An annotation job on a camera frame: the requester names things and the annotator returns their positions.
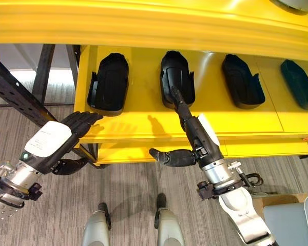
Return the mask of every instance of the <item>silver metal joint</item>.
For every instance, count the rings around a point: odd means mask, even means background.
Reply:
[[[217,160],[202,167],[202,171],[212,184],[228,181],[233,176],[224,159]]]

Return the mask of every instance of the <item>black metal frame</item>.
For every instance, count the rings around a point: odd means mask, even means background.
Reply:
[[[33,83],[32,94],[42,104],[45,103],[49,72],[54,51],[55,45],[43,45],[39,63],[36,69],[36,76]]]
[[[50,120],[57,121],[43,105],[53,52],[54,45],[43,46],[33,85],[33,94],[30,93],[0,62],[0,97],[4,99],[9,106],[14,107],[39,127],[44,126]],[[76,63],[78,64],[78,56],[76,55],[75,57]],[[79,145],[78,148],[74,148],[73,152],[80,157],[88,158],[90,163],[96,162],[97,160],[95,153],[90,153],[82,145]]]

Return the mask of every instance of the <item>yellow beam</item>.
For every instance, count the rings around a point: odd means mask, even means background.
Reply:
[[[308,14],[263,0],[0,0],[0,43],[92,44],[308,60]]]
[[[308,154],[308,144],[301,139],[226,140],[220,142],[225,158],[260,157]],[[149,141],[104,143],[98,150],[96,166],[107,163],[135,163],[155,161],[148,153],[150,148],[161,151],[191,149],[188,141]]]

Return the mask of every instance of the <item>gray carpet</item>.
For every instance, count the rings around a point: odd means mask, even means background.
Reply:
[[[58,119],[71,106],[48,107]],[[13,109],[0,109],[0,160],[16,162],[38,128]],[[308,159],[297,156],[241,159],[245,172],[258,172],[265,184],[255,191],[308,193]],[[187,245],[242,245],[217,201],[201,201],[198,167],[168,168],[155,163],[87,165],[70,176],[43,176],[42,197],[26,202],[0,232],[0,245],[80,245],[88,217],[105,201],[111,213],[112,245],[156,245],[155,199],[167,196]]]

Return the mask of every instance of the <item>perforated metal bar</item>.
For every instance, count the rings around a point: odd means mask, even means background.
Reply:
[[[0,97],[37,126],[55,117],[0,62]]]

